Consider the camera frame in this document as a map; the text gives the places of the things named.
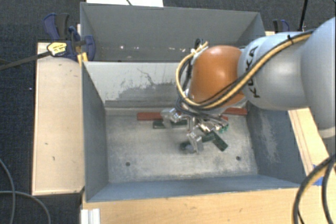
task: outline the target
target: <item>bin floor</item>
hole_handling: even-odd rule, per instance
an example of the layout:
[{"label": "bin floor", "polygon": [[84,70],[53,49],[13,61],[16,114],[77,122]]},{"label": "bin floor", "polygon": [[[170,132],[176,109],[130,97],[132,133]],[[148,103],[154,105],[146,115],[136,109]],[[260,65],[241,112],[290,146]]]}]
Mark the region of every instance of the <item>bin floor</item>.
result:
[{"label": "bin floor", "polygon": [[111,183],[257,174],[244,116],[230,116],[228,130],[219,134],[228,144],[225,151],[207,142],[200,154],[190,154],[180,149],[186,127],[153,129],[152,121],[137,121],[136,113],[106,109]]}]

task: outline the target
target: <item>yellow cable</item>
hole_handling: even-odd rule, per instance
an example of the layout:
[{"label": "yellow cable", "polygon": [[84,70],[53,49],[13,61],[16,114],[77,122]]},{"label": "yellow cable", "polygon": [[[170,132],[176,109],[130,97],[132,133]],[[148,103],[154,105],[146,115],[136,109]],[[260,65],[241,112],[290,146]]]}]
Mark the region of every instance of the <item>yellow cable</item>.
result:
[{"label": "yellow cable", "polygon": [[[302,40],[305,40],[307,38],[309,38],[311,36],[311,33],[308,33],[304,36],[299,36],[299,37],[293,37],[291,38],[289,41],[285,42],[284,44],[272,49],[271,51],[269,51],[268,53],[266,53],[264,56],[262,56],[261,58],[259,58],[259,62],[252,67],[244,76],[244,78],[237,84],[235,85],[231,90],[229,90],[222,98],[220,98],[219,100],[217,100],[216,102],[206,105],[203,108],[204,109],[211,109],[216,107],[217,105],[224,103],[225,101],[227,101],[230,97],[232,97],[235,93],[237,93],[238,91],[240,91],[240,88],[244,86],[244,84],[246,82],[248,82],[251,77],[253,77],[256,72],[271,58],[273,57],[275,54],[279,53],[280,51],[286,49],[287,47],[298,43]],[[189,99],[185,93],[182,90],[182,87],[180,85],[179,79],[178,79],[178,75],[180,73],[180,69],[182,67],[182,65],[191,57],[194,56],[195,53],[191,53],[188,56],[186,56],[180,63],[180,65],[178,66],[177,70],[176,70],[176,85],[177,85],[177,89],[179,91],[179,93],[181,94],[181,96],[183,97],[183,100],[190,105],[193,106],[201,106],[201,103],[195,103],[193,102],[191,99]]]},{"label": "yellow cable", "polygon": [[185,62],[187,62],[190,58],[194,57],[194,55],[198,52],[200,52],[201,50],[203,50],[206,46],[208,46],[208,42],[204,42],[203,45],[199,46],[196,50],[192,51],[189,55],[187,55],[186,57],[184,57],[182,59],[182,61],[180,62],[180,64],[178,65],[177,69],[176,69],[176,86],[177,86],[177,90],[179,91],[179,93],[181,94],[181,96],[187,100],[187,103],[192,104],[192,105],[200,105],[198,103],[193,102],[192,100],[190,100],[184,93],[182,86],[180,84],[180,70],[182,68],[182,65],[184,65]]}]

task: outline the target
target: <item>gray metal box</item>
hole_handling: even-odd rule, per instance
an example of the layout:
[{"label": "gray metal box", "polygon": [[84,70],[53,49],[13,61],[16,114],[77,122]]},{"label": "gray metal box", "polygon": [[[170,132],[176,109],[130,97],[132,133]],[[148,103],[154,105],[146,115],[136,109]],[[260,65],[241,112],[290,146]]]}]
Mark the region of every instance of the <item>gray metal box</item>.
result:
[{"label": "gray metal box", "polygon": [[248,104],[212,143],[186,154],[186,127],[153,129],[138,112],[174,106],[175,69],[196,38],[243,46],[264,34],[258,13],[81,4],[81,33],[95,61],[82,67],[87,201],[146,199],[297,187],[303,165],[286,112]]}]

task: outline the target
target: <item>black carpet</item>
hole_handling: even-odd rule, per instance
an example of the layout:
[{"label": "black carpet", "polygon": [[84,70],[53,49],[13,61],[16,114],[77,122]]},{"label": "black carpet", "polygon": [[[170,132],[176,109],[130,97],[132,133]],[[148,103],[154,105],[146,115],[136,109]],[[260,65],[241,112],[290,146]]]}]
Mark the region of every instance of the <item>black carpet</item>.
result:
[{"label": "black carpet", "polygon": [[[36,53],[39,40],[48,39],[41,20],[49,13],[69,13],[79,22],[79,2],[85,0],[0,0],[0,58],[14,61]],[[258,11],[266,30],[273,19],[285,19],[291,30],[299,27],[304,0],[164,0],[165,6]],[[332,0],[309,0],[305,25],[319,26],[335,16]],[[12,173],[18,191],[30,192],[34,130],[35,64],[0,71],[0,158]],[[9,190],[0,169],[0,190]],[[79,195],[40,197],[53,223],[78,223]],[[0,223],[8,223],[10,196],[0,196]],[[43,211],[26,198],[18,198],[14,223],[47,223]]]}]

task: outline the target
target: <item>yellow tag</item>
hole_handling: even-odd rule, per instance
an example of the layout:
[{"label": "yellow tag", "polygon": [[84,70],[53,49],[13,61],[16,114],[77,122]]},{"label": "yellow tag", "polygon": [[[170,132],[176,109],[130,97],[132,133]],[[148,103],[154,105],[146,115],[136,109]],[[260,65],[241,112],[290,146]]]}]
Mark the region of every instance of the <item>yellow tag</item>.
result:
[{"label": "yellow tag", "polygon": [[67,44],[65,42],[54,42],[48,45],[47,49],[52,56],[63,56],[67,53]]}]

